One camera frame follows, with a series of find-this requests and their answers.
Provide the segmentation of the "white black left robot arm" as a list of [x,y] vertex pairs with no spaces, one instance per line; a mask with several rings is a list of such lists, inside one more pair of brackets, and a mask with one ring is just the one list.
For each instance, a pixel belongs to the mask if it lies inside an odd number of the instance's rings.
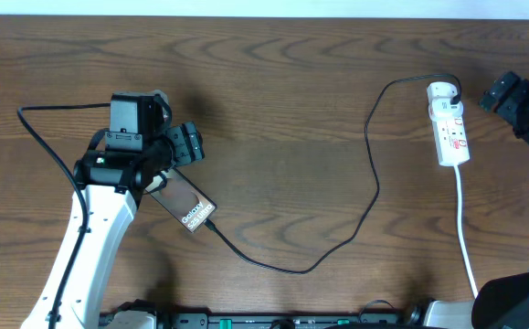
[[87,184],[73,196],[67,231],[48,281],[25,328],[163,328],[154,307],[128,302],[103,314],[101,304],[124,234],[140,199],[150,194],[189,232],[197,231],[216,210],[176,169],[164,169],[144,188],[119,192],[112,185]]

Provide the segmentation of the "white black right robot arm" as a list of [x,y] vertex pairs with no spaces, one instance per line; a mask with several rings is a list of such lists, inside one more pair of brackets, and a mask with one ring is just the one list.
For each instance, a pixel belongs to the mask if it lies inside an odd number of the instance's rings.
[[[460,85],[434,82],[428,86],[428,110],[439,164],[458,171],[475,156],[485,162],[491,174],[500,173],[504,183],[520,185],[520,193],[510,199],[491,193],[482,203],[491,212],[513,214],[513,237],[526,238],[529,217],[523,210],[529,207],[529,80],[507,71],[481,96],[479,106],[513,134],[507,143],[490,138],[485,152],[470,146],[473,138],[465,131],[460,96]],[[529,268],[477,285],[464,237],[462,182],[458,181],[456,187],[457,233],[472,297],[467,302],[428,302],[409,323],[420,328],[529,328]]]

